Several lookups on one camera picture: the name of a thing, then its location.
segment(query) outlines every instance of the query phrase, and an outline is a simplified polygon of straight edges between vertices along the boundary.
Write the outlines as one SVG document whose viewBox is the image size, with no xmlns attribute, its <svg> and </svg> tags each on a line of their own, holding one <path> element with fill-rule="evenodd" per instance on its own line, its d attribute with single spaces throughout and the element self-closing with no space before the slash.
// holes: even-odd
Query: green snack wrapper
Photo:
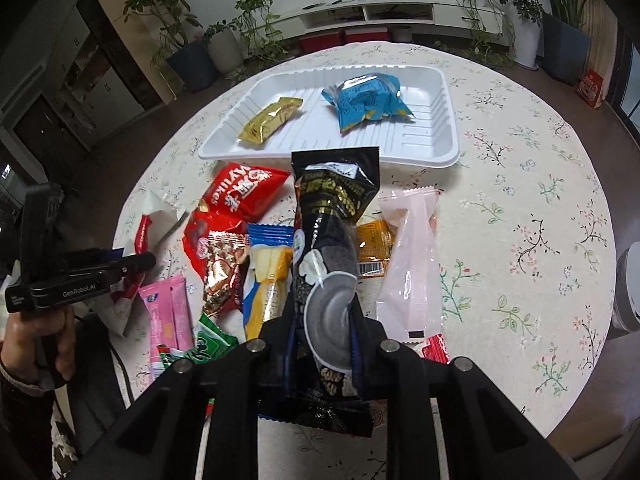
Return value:
<svg viewBox="0 0 640 480">
<path fill-rule="evenodd" d="M 158 353 L 165 370 L 180 359 L 188 359 L 195 364 L 208 363 L 224 357 L 238 346 L 238 339 L 222 332 L 207 314 L 201 314 L 197 328 L 196 348 L 183 352 L 165 345 L 158 345 Z M 213 405 L 214 399 L 209 399 L 207 417 L 213 412 Z"/>
</svg>

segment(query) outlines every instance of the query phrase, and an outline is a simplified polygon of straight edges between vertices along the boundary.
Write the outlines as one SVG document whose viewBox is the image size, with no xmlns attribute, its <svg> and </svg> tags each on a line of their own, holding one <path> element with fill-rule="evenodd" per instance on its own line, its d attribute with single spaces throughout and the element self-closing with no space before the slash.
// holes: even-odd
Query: person's arm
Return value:
<svg viewBox="0 0 640 480">
<path fill-rule="evenodd" d="M 71 306 L 37 316 L 10 314 L 0 342 L 0 424 L 38 480 L 52 478 L 51 413 L 54 394 L 37 384 L 34 340 L 58 334 L 56 368 L 69 380 L 75 371 L 76 330 Z"/>
</svg>

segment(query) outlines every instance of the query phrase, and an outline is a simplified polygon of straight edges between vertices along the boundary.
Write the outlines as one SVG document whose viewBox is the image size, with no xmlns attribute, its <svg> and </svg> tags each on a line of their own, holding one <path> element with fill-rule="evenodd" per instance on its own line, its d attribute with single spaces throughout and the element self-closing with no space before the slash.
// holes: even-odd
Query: round table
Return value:
<svg viewBox="0 0 640 480">
<path fill-rule="evenodd" d="M 530 91 L 430 48 L 353 43 L 268 72 L 363 63 L 433 66 L 446 75 L 460 160 L 437 170 L 383 166 L 382 187 L 442 190 L 436 240 L 449 354 L 472 358 L 547 436 L 588 380 L 611 316 L 616 253 L 607 201 L 589 157 L 571 126 Z M 134 234 L 147 189 L 193 209 L 219 168 L 200 160 L 198 147 L 256 77 L 204 107 L 158 153 L 122 209 L 114 247 Z M 292 223 L 294 206 L 289 180 L 262 222 Z M 378 211 L 374 201 L 363 221 Z M 196 321 L 202 281 L 182 251 L 183 229 L 156 251 L 158 275 L 186 277 Z M 359 285 L 368 316 L 375 316 L 379 286 L 376 279 Z M 136 394 L 146 387 L 147 330 L 139 304 L 126 337 L 113 337 Z M 384 409 L 378 409 L 384 423 Z M 379 478 L 385 470 L 383 425 L 372 439 L 267 420 L 259 421 L 258 431 L 261 478 Z"/>
</svg>

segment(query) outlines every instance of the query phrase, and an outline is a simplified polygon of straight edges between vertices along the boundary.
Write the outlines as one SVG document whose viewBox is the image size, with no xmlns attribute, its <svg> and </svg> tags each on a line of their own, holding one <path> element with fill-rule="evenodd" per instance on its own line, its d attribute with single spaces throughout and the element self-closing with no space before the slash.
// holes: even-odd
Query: gray plant pot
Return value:
<svg viewBox="0 0 640 480">
<path fill-rule="evenodd" d="M 189 92 L 205 89 L 220 77 L 204 40 L 191 41 L 171 54 L 166 62 L 182 79 Z"/>
<path fill-rule="evenodd" d="M 543 17 L 543 28 L 542 68 L 555 79 L 576 84 L 584 73 L 591 38 L 547 13 Z"/>
</svg>

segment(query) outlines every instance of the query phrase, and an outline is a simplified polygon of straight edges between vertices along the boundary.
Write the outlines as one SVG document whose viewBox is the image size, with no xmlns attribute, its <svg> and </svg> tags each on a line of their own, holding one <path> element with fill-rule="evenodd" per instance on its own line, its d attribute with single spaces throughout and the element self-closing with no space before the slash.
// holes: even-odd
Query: white plastic tray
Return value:
<svg viewBox="0 0 640 480">
<path fill-rule="evenodd" d="M 415 117 L 364 121 L 346 134 L 338 129 L 334 106 L 323 88 L 370 72 L 395 75 L 401 98 Z M 304 99 L 296 115 L 263 145 L 238 140 L 245 124 L 280 97 Z M 358 65 L 312 68 L 267 76 L 258 81 L 207 137 L 200 158 L 252 160 L 289 158 L 299 150 L 379 146 L 380 160 L 428 168 L 446 168 L 460 156 L 456 121 L 444 74 L 423 66 Z"/>
</svg>

